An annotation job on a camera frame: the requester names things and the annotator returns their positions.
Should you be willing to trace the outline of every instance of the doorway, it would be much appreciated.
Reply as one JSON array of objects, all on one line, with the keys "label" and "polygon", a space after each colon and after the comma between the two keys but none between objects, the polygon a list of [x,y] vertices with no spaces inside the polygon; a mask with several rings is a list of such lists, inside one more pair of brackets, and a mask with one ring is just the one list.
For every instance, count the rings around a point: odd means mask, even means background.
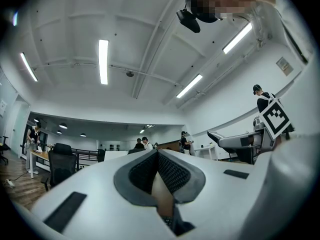
[{"label": "doorway", "polygon": [[7,145],[11,148],[11,152],[18,157],[22,154],[20,145],[23,143],[29,113],[30,105],[18,95],[10,110],[4,131],[4,135],[8,137]]}]

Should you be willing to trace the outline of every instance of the black shirt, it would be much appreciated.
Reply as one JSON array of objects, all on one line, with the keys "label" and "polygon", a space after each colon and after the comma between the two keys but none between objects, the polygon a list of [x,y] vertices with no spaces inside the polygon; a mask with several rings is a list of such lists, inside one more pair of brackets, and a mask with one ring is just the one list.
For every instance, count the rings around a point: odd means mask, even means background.
[{"label": "black shirt", "polygon": [[[261,94],[264,97],[267,97],[268,99],[270,98],[269,93],[264,92]],[[259,112],[261,113],[262,111],[264,111],[266,109],[266,107],[268,107],[269,105],[269,101],[265,100],[263,98],[258,98],[258,100],[256,101],[256,104],[258,106]]]},{"label": "black shirt", "polygon": [[36,131],[35,131],[35,128],[32,127],[31,133],[30,133],[29,137],[30,137],[31,139],[34,139],[34,142],[37,143],[37,141],[38,141],[38,136],[40,136],[40,131],[39,131],[39,129],[38,129],[38,131],[36,132]]},{"label": "black shirt", "polygon": [[185,137],[181,138],[181,145],[183,147],[184,150],[190,150],[190,144],[186,145],[187,139]]},{"label": "black shirt", "polygon": [[145,149],[145,146],[142,143],[137,143],[137,144],[135,144],[134,149],[135,150]]}]

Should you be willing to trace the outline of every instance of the fluorescent light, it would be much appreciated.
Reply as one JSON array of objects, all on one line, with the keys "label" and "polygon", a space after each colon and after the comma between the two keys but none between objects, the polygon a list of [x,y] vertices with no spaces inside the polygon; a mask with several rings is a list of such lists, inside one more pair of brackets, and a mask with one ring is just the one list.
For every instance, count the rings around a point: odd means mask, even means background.
[{"label": "fluorescent light", "polygon": [[101,84],[108,84],[108,40],[99,40],[99,71]]},{"label": "fluorescent light", "polygon": [[21,56],[21,58],[22,58],[22,60],[24,62],[24,65],[26,66],[26,69],[29,71],[30,75],[32,76],[33,80],[38,82],[38,79],[36,78],[34,72],[32,71],[31,67],[29,66],[29,63],[28,63],[28,61],[26,59],[25,54],[22,52],[22,53],[20,53],[20,56]]},{"label": "fluorescent light", "polygon": [[236,45],[237,43],[239,43],[239,41],[240,41],[242,38],[244,38],[244,36],[245,36],[246,34],[248,34],[250,30],[252,30],[252,24],[251,24],[251,23],[249,23],[248,25],[246,25],[246,26],[240,31],[240,33],[237,34],[237,35],[235,36],[235,38],[232,39],[232,41],[229,42],[229,43],[227,44],[227,46],[222,49],[222,50],[224,51],[224,53],[227,54],[233,47],[235,47],[235,45]]},{"label": "fluorescent light", "polygon": [[17,21],[18,21],[18,12],[16,12],[14,15],[13,15],[13,18],[12,18],[12,24],[14,26],[17,25]]},{"label": "fluorescent light", "polygon": [[183,95],[186,94],[187,91],[189,91],[196,83],[198,83],[201,78],[202,75],[198,74],[195,79],[193,79],[191,83],[189,83],[176,97],[180,99]]}]

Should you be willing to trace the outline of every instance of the person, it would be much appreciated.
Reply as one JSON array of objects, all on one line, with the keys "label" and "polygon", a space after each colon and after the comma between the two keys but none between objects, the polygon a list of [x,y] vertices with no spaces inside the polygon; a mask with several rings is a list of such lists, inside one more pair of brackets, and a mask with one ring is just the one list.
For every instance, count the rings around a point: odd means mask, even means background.
[{"label": "person", "polygon": [[187,135],[187,132],[185,132],[185,131],[181,132],[181,145],[182,145],[184,153],[186,155],[190,155],[191,144],[194,143],[194,142],[193,141],[187,141],[186,135]]},{"label": "person", "polygon": [[[32,126],[31,129],[28,130],[28,133],[26,134],[26,163],[25,168],[28,173],[31,173],[30,170],[30,153],[33,150],[37,150],[37,144],[40,143],[40,128],[41,128],[41,122],[36,122],[35,126]],[[36,156],[32,155],[32,167],[33,167],[33,173],[38,174],[36,167]]]},{"label": "person", "polygon": [[270,99],[276,98],[273,93],[264,92],[259,84],[253,86],[253,94],[259,96],[256,105],[260,113],[268,107]]},{"label": "person", "polygon": [[152,146],[152,144],[148,141],[147,137],[143,137],[142,138],[142,142],[144,144],[144,148],[145,150],[153,150],[154,147]]},{"label": "person", "polygon": [[301,62],[308,64],[315,54],[317,44],[300,15],[290,0],[187,0],[192,12],[198,17],[223,19],[227,14],[241,14],[250,8],[253,2],[264,2],[272,5],[278,12],[289,48]]},{"label": "person", "polygon": [[144,149],[145,146],[141,143],[141,139],[138,138],[136,140],[137,144],[135,144],[134,150]]}]

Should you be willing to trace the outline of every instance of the wooden floor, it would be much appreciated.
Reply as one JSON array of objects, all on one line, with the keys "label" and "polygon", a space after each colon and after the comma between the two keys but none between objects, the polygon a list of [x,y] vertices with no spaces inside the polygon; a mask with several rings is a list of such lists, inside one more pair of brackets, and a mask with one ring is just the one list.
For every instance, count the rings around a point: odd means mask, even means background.
[{"label": "wooden floor", "polygon": [[[2,184],[6,179],[14,180],[27,172],[26,160],[23,158],[19,159],[16,154],[10,151],[4,151],[3,153],[3,156],[8,158],[9,163],[5,165],[3,160],[0,161],[0,180]],[[26,173],[16,181],[13,181],[14,188],[4,187],[12,201],[23,205],[28,210],[46,193],[45,187],[40,181],[42,176],[48,174],[48,172],[38,167],[37,170],[39,174],[34,174],[34,178],[31,178],[30,174]]]}]

